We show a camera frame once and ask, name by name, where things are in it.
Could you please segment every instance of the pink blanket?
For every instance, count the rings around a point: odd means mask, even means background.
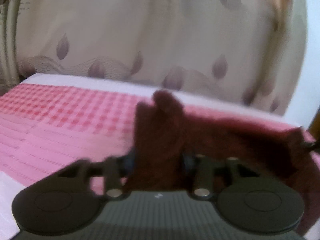
[[[79,158],[100,161],[132,146],[137,102],[148,98],[66,86],[20,84],[0,98],[0,171],[28,186]],[[213,119],[255,122],[268,130],[290,125],[186,106]],[[93,186],[101,190],[98,184]]]

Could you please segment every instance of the dark red cloth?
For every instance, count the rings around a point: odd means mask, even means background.
[[[320,172],[301,145],[301,128],[277,132],[257,123],[186,115],[183,106],[165,91],[157,91],[153,100],[153,106],[139,103],[136,109],[135,170],[126,190],[188,188],[188,178],[181,169],[183,152],[218,160],[238,157],[261,172],[277,176],[302,195],[306,208],[299,234],[305,234],[320,217]]]

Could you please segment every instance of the curtain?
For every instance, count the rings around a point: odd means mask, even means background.
[[[19,83],[16,66],[10,69],[7,62],[6,27],[10,0],[0,0],[0,93]]]
[[[283,114],[305,0],[7,0],[2,68],[183,90]]]

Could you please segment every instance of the bed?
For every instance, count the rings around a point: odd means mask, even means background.
[[[72,161],[124,155],[132,145],[135,105],[158,87],[89,77],[34,74],[0,98],[0,239],[19,229],[11,213],[24,187]],[[284,118],[186,92],[173,94],[194,115],[296,127]],[[93,183],[99,191],[99,182]]]

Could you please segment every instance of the metal screw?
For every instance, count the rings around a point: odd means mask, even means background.
[[[195,195],[197,195],[198,197],[207,197],[210,195],[210,191],[207,190],[206,188],[197,188],[194,191]]]
[[[106,193],[109,197],[120,197],[122,195],[122,190],[117,189],[117,188],[113,188],[113,189],[109,189]]]

